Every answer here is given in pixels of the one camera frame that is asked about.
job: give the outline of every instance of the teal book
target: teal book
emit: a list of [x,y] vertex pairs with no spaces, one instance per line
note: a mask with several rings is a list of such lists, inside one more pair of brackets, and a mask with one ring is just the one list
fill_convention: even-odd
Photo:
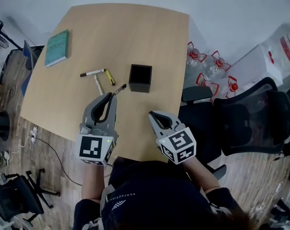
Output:
[[67,59],[68,38],[69,32],[65,30],[48,39],[45,56],[46,67]]

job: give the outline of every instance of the person's arm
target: person's arm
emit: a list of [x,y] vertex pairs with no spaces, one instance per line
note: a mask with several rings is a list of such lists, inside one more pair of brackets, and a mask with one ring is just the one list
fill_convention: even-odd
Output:
[[215,176],[208,171],[196,157],[184,161],[183,165],[189,177],[196,182],[199,187],[202,187],[205,194],[221,188]]
[[81,189],[82,199],[90,199],[100,204],[101,194],[105,188],[103,169],[103,166],[92,164],[85,166]]

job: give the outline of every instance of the white marker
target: white marker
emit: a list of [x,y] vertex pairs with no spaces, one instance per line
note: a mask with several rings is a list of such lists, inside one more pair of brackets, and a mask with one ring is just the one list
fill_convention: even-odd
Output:
[[89,75],[93,75],[93,74],[97,74],[97,73],[101,73],[101,72],[105,72],[105,71],[106,71],[106,69],[101,69],[101,70],[96,70],[96,71],[89,71],[89,72],[80,74],[80,77],[85,77],[85,76],[89,76]]
[[98,87],[98,89],[99,89],[99,93],[100,93],[100,95],[103,95],[102,88],[101,88],[101,86],[100,86],[100,84],[99,84],[99,82],[98,82],[98,78],[97,78],[97,76],[96,76],[95,74],[94,74],[94,79],[95,79],[96,85],[97,85],[97,87]]

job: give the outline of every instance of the wooden floor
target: wooden floor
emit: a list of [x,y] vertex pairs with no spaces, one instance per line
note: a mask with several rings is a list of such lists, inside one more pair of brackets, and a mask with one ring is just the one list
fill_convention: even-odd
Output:
[[[45,205],[43,215],[39,215],[33,225],[36,230],[43,230],[50,226],[53,230],[67,230],[73,226],[73,216],[75,204],[80,200],[81,186],[70,182],[61,170],[59,161],[54,152],[44,143],[37,140],[33,145],[30,139],[25,140],[30,135],[30,130],[34,124],[20,117],[23,96],[21,93],[21,84],[30,73],[25,68],[26,58],[20,51],[15,51],[10,57],[3,76],[3,85],[5,86],[2,110],[9,113],[11,121],[10,137],[6,142],[0,139],[0,151],[7,150],[16,152],[18,144],[25,147],[20,148],[19,153],[13,154],[13,160],[10,165],[3,169],[5,173],[24,174],[27,170],[31,170],[35,179],[38,169],[45,168],[46,173],[43,174],[41,185],[46,190],[60,191],[61,197],[46,196],[48,202],[54,205],[49,210]],[[9,98],[10,89],[16,86],[16,93],[13,98]],[[63,166],[72,180],[81,184],[84,163],[76,160],[73,149],[73,142],[52,134],[38,127],[38,138],[48,142],[58,153]],[[271,161],[277,155],[268,155],[260,153],[235,154],[229,157],[222,156],[220,161],[214,162],[215,165],[226,164],[227,174],[220,180],[222,186],[228,187],[237,200],[239,205],[245,210],[250,211],[251,205],[255,205],[266,197],[265,206],[269,208],[272,196],[275,193],[277,185],[286,182],[290,158]],[[109,174],[111,169],[106,168],[105,174]],[[263,188],[254,200],[260,187]],[[260,215],[260,219],[265,216],[265,212]]]

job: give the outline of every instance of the white wall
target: white wall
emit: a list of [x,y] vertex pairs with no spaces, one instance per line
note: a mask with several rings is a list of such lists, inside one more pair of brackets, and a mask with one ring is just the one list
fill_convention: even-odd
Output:
[[190,14],[208,47],[218,49],[230,63],[266,39],[282,22],[290,22],[290,0],[0,0],[0,19],[18,44],[28,39],[10,25],[8,17],[35,44],[42,45],[70,6],[104,2],[154,5]]

